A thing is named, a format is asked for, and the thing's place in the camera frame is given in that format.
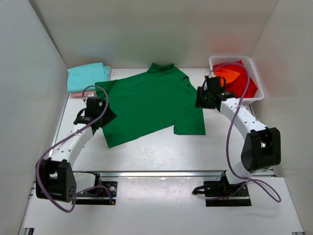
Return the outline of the green t shirt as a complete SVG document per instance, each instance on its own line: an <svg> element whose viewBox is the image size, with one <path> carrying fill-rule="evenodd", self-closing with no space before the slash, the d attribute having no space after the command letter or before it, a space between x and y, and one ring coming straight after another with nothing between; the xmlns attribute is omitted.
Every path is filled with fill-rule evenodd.
<svg viewBox="0 0 313 235"><path fill-rule="evenodd" d="M143 73L96 83L116 118L103 127L109 148L173 126L176 135L205 135L197 90L175 65L152 64Z"/></svg>

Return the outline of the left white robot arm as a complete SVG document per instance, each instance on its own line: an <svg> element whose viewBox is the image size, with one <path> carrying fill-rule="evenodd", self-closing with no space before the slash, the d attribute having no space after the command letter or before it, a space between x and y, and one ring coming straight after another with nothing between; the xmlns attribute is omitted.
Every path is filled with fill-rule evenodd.
<svg viewBox="0 0 313 235"><path fill-rule="evenodd" d="M109 104L101 97L88 97L69 135L53 154L36 164L36 195L55 202L71 202L79 193L97 195L102 190L100 175L90 171L74 173L72 167L98 129L116 118Z"/></svg>

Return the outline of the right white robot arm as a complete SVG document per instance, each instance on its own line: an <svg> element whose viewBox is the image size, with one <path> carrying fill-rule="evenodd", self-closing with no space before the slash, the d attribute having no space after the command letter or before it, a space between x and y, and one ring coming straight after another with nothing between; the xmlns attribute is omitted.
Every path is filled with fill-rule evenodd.
<svg viewBox="0 0 313 235"><path fill-rule="evenodd" d="M240 161L232 166L229 155L230 132L226 136L226 160L229 169L223 172L218 181L211 185L203 184L193 190L193 195L205 194L210 201L228 200L242 190L247 183L254 181L260 187L266 183L254 180L252 176L260 170L281 163L281 134L258 121L244 106L242 99L234 92L227 92L222 83L225 79L205 76L202 86L197 88L196 107L216 109L231 123L229 131L235 127L244 138Z"/></svg>

